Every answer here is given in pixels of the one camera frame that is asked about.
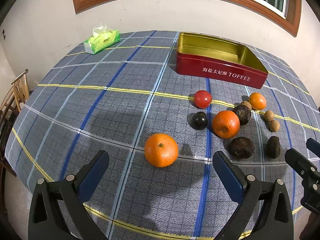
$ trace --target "red tin box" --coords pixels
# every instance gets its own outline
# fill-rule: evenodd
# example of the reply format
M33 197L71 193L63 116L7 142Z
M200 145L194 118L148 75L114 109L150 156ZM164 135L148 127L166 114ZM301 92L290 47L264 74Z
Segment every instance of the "red tin box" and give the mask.
M224 39L180 33L176 72L260 89L268 71L246 46Z

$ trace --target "chair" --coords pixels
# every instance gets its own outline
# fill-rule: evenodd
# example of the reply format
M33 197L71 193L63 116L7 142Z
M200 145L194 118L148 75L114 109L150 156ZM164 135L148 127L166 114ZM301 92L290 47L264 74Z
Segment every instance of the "chair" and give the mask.
M4 167L13 176L16 176L16 173L4 157L5 146L7 144L14 121L19 114L19 111L16 109L17 106L14 107L12 105L15 101L15 96L13 95L13 93L14 89L13 87L11 87L8 93L6 94L2 104L0 105L0 167ZM7 119L6 117L9 110L11 110L12 113L10 117Z
M14 170L11 168L7 159L4 157L4 150L12 130L14 121L19 114L19 111L12 104L15 102L13 86L9 89L8 93L4 97L3 102L0 105L0 212L7 215L4 205L4 178L6 170L13 176L17 176ZM10 117L7 119L9 110L12 111Z
M21 111L20 103L25 104L28 100L30 93L27 82L28 69L17 76L12 82L14 98L17 104L18 111Z

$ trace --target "table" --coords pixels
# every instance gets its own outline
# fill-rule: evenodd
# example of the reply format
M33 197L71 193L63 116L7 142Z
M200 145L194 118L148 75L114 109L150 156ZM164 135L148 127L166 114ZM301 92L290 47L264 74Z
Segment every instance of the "table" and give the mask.
M216 236L237 206L212 167L212 154L218 150L245 174L271 182L283 179L295 218L303 188L284 153L294 147L319 168L319 158L305 146L306 139L320 138L320 113L307 89L286 62L247 44L269 71L261 90L179 75L178 34L123 33L121 42L96 55L76 46L44 77L18 116L5 151L10 165L33 192L39 178L63 179L77 173L98 150L107 151L109 168L85 207L112 240ZM271 133L263 115L253 112L237 136L250 138L255 151L238 160L227 151L230 140L190 127L192 114L198 112L192 94L198 90L212 94L209 117L259 92L267 100L265 110L278 115L281 129ZM157 132L169 134L179 146L178 160L166 168L155 168L144 158L144 143ZM282 146L277 159L265 155L272 135ZM61 207L71 232L78 235Z

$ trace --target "metal screw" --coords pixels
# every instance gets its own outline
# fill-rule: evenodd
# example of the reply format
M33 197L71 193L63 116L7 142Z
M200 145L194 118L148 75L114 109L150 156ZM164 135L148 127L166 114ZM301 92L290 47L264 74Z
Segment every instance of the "metal screw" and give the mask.
M68 176L66 176L67 181L72 181L74 179L75 179L75 176L73 174L69 174Z
M42 183L44 183L44 178L41 178L41 179L38 179L38 182L37 182L38 184L42 184Z
M284 182L283 182L282 179L277 179L277 182L278 182L278 184L280 184L280 185L283 185L283 184L284 184Z
M248 175L247 179L250 181L255 181L256 178L253 175Z

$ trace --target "blue stripe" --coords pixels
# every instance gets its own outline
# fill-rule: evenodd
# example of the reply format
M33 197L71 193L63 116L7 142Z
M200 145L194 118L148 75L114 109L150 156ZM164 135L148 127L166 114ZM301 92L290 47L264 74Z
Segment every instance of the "blue stripe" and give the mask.
M77 68L77 66L60 82L60 84L61 84L63 81L65 81L66 78L67 78L76 68ZM48 97L48 99L46 100L46 102L44 103L44 105L41 107L41 109L40 109L39 112L42 111L42 109L44 108L44 106L46 105L46 103L49 101L49 99L51 98L51 96L53 95L53 93L54 93L57 89L58 89L58 87L56 87L55 90L51 93L51 95ZM35 120L33 121L32 125L30 126L30 129L29 129L29 131L28 131L28 133L27 133L27 136L26 136L26 138L24 139L23 145L26 143L27 138L28 138L28 135L29 135L29 133L30 133L33 125L35 124L38 116L39 116L39 115L36 116ZM21 148L21 150L20 150L20 153L19 153L19 156L18 156L18 159L17 159L17 162L16 162L16 166L15 166L15 170L16 170L16 171L17 171L17 164L18 164L18 162L19 162L19 158L20 158L20 156L21 156L21 153L22 153L22 148Z
M140 46L143 46L154 34L156 33L156 31L154 31ZM141 49L141 47L137 47L137 49L131 54L131 56L127 59L127 61L130 61L134 55L136 55L136 53ZM113 78L110 80L110 82L108 83L107 87L110 87L113 82L116 80L116 78L119 76L119 74L121 73L121 71L125 68L125 66L127 65L128 62L125 62L122 64L122 66L118 69L117 73L113 76ZM101 92L101 94L98 96L98 98L95 100L95 102L93 103L93 105L91 106L91 108L89 109L89 111L87 112L87 115L85 117L85 119L83 120L81 126L80 126L80 129L83 130L84 127L86 126L92 112L94 111L94 109L96 108L96 106L98 105L98 103L100 102L100 100L103 98L104 94L106 93L106 90L103 90ZM67 170L67 166L68 166L68 163L69 163L69 160L71 158L71 155L73 153L73 150L75 149L76 147L76 143L78 141L80 137L80 134L77 134L72 142L72 145L68 151L68 154L66 156L66 159L64 161L64 164L63 164L63 167L61 169L61 173L60 173L60 177L59 177L59 180L63 180L64 178L64 175L66 173L66 170Z
M296 93L297 93L297 95L298 95L298 97L300 98L300 101L302 102L302 99L301 99L301 97L300 97L300 95L299 95L299 93L298 93L298 91L297 91L297 89L295 88L295 86L292 86L293 88L294 88L294 90L296 91ZM310 121L310 124L312 125L312 122L311 122L311 119L310 119L310 117L309 117L309 115L308 115L308 112L307 112L307 109L306 109L306 107L305 107L305 105L304 104L302 104L303 105L303 107L304 107L304 110L306 111L306 113L307 113L307 116L308 116L308 119L309 119L309 121ZM315 137L316 137L316 140L317 140L317 135L316 135L316 132L315 132L315 130L313 130L313 133L315 134Z
M209 79L206 78L205 81L207 85L207 91L211 94ZM207 141L206 141L205 157L210 158L211 157L211 104L207 107L207 119L208 119L208 127L206 131ZM207 199L207 192L209 187L209 178L210 178L210 165L205 164L204 173L203 173L203 183L202 183L201 195L200 195L200 201L199 201L199 208L198 208L198 213L196 217L196 224L195 224L195 229L193 231L193 236L200 236L201 234L201 228L202 228L204 210L205 210L205 202Z
M276 97L276 95L275 95L275 93L274 93L274 91L273 91L272 89L271 89L271 92L272 92L273 96L274 96L275 99L276 99L276 102L277 102L277 104L278 104L278 106L279 106L279 110L280 110L281 115L284 116L284 114L283 114L283 112L282 112L282 109L281 109L281 106L280 106L280 104L279 104L279 101L278 101L278 99L277 99L277 97ZM285 128L286 128L286 130L287 130L288 139L289 139L289 146L290 146L290 148L292 148L290 133L289 133L289 129L288 129L286 120L284 120L284 126L285 126ZM293 174L293 190L292 190L291 209L293 210L295 190L296 190L296 173L295 173L295 171L293 171L292 174Z

